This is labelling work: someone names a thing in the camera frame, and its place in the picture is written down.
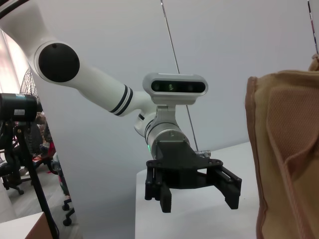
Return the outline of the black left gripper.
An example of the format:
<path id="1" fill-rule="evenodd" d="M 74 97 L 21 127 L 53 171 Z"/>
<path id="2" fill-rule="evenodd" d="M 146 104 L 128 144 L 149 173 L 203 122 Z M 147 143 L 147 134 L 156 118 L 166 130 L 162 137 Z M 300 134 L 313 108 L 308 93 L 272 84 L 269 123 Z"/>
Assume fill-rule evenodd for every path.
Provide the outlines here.
<path id="1" fill-rule="evenodd" d="M 215 186 L 226 204 L 237 210 L 242 179 L 222 166 L 220 160 L 197 155 L 186 142 L 159 142 L 155 159 L 147 162 L 145 200 L 159 201 L 163 213 L 171 212 L 174 189 Z"/>

